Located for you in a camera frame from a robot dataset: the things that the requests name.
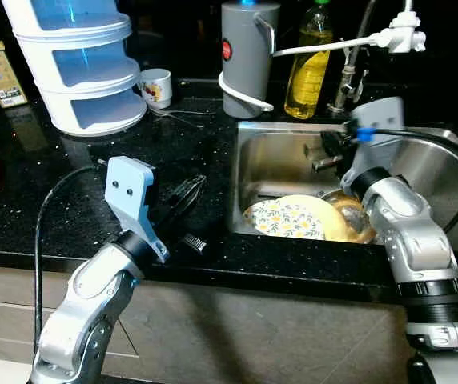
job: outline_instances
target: gray water filter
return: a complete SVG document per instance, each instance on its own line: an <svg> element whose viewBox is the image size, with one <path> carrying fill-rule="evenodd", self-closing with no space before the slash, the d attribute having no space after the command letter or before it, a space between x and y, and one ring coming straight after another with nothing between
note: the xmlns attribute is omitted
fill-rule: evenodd
<svg viewBox="0 0 458 384"><path fill-rule="evenodd" d="M222 4L223 80L230 88L259 100L267 95L279 8L275 2L250 0ZM263 111L226 92L223 110L235 118L255 118Z"/></svg>

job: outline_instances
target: black granite countertop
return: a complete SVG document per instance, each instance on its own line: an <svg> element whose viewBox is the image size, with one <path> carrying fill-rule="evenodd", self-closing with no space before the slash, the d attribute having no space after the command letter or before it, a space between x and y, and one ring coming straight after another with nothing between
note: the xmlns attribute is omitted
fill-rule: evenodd
<svg viewBox="0 0 458 384"><path fill-rule="evenodd" d="M214 111L187 118L194 128L147 114L127 132L72 138L51 124L41 102L0 113L0 266L33 268L34 224L49 189L65 174L99 158L126 155L159 169L160 196L184 178L207 176L196 207L178 224L208 243L200 257L167 244L169 262L147 278L374 302L394 302L382 246L233 234L226 227L236 124L218 99L184 98L174 109ZM285 117L265 116L284 120ZM327 118L320 122L330 122ZM458 134L455 125L443 124ZM87 173L49 205L42 230L44 268L71 272L92 257L119 223L103 201L104 174Z"/></svg>

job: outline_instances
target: plastic bottle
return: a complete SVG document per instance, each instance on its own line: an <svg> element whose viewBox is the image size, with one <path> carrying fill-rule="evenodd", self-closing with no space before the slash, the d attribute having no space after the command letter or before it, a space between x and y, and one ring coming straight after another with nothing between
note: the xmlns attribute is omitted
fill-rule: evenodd
<svg viewBox="0 0 458 384"><path fill-rule="evenodd" d="M330 0L315 0L300 24L299 46L316 46L332 42L332 30L327 4ZM297 54L287 84L284 110L294 118L310 118L315 114L323 76L330 51Z"/></svg>

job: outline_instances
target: white cup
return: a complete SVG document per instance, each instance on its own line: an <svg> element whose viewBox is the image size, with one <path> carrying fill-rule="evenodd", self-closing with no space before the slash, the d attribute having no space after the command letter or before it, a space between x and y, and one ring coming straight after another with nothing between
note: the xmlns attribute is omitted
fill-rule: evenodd
<svg viewBox="0 0 458 384"><path fill-rule="evenodd" d="M163 109L171 104L171 72L155 68L143 70L140 74L139 88L146 103L151 108Z"/></svg>

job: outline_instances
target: stainless steel sink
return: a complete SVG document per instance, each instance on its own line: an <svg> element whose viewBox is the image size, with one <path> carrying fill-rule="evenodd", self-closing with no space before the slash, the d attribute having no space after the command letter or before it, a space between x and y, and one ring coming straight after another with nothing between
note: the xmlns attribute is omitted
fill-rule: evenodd
<svg viewBox="0 0 458 384"><path fill-rule="evenodd" d="M241 234L259 234L246 224L242 212L255 202L287 194L321 196L338 189L333 169L313 172L311 164L326 158L320 132L342 130L328 124L240 122L233 160L230 228ZM458 143L449 130L408 128L444 136ZM391 169L432 206L434 220L444 226L458 209L458 158L445 148L419 139L400 139ZM458 224L448 234L458 250Z"/></svg>

